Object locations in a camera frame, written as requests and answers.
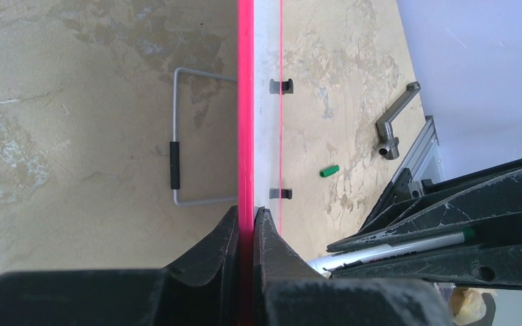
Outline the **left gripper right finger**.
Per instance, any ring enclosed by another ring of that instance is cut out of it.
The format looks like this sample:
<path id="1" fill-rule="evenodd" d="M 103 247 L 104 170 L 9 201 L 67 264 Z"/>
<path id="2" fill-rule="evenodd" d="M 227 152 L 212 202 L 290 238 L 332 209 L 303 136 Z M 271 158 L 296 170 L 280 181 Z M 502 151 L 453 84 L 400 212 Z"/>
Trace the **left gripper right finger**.
<path id="1" fill-rule="evenodd" d="M 452 325 L 444 300 L 421 280 L 327 279 L 258 209 L 254 232 L 256 325 Z"/>

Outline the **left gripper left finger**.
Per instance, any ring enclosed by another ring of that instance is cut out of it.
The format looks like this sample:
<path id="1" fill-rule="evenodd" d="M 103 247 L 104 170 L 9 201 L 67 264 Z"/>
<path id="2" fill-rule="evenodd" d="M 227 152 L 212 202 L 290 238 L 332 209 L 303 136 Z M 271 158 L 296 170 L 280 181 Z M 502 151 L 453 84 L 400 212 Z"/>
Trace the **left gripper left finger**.
<path id="1" fill-rule="evenodd" d="M 2 274 L 0 325 L 234 325 L 237 213 L 163 268 Z"/>

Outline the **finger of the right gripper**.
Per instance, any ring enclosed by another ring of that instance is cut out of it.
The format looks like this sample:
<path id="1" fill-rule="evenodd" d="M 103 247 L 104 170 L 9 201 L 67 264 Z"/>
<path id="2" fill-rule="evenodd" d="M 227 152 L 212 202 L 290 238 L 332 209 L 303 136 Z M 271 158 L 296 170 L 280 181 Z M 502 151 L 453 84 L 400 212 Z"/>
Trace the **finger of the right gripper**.
<path id="1" fill-rule="evenodd" d="M 337 270 L 333 278 L 416 278 L 483 288 L 522 288 L 522 244 L 449 249 Z"/>

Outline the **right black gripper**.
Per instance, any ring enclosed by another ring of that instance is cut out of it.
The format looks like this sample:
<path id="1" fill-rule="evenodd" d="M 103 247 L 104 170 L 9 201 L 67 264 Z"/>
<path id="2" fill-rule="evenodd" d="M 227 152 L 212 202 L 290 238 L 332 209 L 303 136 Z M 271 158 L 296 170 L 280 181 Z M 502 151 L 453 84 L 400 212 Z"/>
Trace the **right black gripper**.
<path id="1" fill-rule="evenodd" d="M 522 253 L 522 167 L 376 209 L 360 231 L 327 246 L 338 253 L 472 229 L 485 249 Z"/>

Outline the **green white marker pen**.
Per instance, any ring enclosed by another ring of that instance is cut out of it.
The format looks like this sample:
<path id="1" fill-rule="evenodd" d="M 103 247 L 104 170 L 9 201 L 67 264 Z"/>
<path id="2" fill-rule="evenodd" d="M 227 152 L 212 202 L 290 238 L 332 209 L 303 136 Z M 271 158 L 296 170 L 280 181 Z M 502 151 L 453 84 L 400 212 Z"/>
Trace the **green white marker pen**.
<path id="1" fill-rule="evenodd" d="M 419 240 L 411 240 L 397 244 L 380 244 L 366 249 L 326 255 L 308 261 L 307 263 L 316 272 L 324 274 L 326 272 L 332 272 L 371 262 L 452 247 L 464 244 L 465 242 L 475 238 L 476 232 L 473 228 L 464 228 L 459 232 L 425 237 L 420 238 Z"/>

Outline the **red-framed whiteboard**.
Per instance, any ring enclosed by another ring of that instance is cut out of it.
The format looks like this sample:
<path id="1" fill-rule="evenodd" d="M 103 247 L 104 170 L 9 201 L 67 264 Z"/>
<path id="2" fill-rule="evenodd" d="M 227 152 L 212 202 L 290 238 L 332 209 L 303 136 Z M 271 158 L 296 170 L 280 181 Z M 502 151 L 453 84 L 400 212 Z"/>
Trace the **red-framed whiteboard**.
<path id="1" fill-rule="evenodd" d="M 281 217 L 283 3 L 237 3 L 239 323 L 254 325 L 254 228 L 263 208 Z"/>

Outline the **green marker cap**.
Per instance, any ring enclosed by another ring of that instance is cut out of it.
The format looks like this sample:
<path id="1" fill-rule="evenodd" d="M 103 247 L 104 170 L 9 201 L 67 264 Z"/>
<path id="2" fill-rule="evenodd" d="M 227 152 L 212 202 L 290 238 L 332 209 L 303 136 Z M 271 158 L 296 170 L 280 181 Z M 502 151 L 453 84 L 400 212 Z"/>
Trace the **green marker cap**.
<path id="1" fill-rule="evenodd" d="M 339 165 L 332 165 L 326 168 L 323 168 L 319 171 L 319 176 L 322 178 L 330 177 L 337 173 L 340 170 Z"/>

